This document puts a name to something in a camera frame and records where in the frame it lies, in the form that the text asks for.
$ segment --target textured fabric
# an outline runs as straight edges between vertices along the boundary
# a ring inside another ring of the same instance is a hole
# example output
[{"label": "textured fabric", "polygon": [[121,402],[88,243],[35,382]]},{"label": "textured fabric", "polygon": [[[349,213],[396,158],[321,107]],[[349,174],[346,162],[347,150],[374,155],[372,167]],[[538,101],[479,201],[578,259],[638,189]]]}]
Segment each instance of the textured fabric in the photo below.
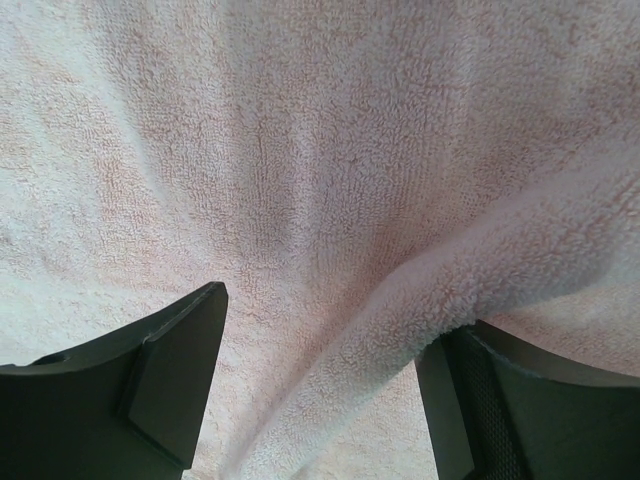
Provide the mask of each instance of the textured fabric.
[{"label": "textured fabric", "polygon": [[224,281],[197,480],[436,478],[405,366],[476,317],[640,374],[639,16],[4,0],[0,364]]}]

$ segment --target pink towel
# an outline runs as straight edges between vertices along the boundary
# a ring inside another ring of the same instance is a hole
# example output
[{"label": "pink towel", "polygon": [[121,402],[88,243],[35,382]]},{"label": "pink towel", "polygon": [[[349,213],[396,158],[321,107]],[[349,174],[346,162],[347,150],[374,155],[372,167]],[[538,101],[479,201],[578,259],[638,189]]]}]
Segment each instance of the pink towel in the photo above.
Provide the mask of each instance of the pink towel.
[{"label": "pink towel", "polygon": [[6,0],[0,53],[0,364],[225,282],[186,480],[437,478],[410,361],[478,317],[640,375],[636,0]]}]

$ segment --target towel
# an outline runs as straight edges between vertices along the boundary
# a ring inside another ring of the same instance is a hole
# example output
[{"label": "towel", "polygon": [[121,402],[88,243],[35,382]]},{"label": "towel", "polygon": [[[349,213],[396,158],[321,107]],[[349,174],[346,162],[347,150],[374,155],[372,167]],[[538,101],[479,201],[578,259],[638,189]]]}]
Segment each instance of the towel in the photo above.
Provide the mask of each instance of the towel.
[{"label": "towel", "polygon": [[483,318],[640,375],[636,0],[5,0],[0,364],[208,281],[190,480],[436,479]]}]

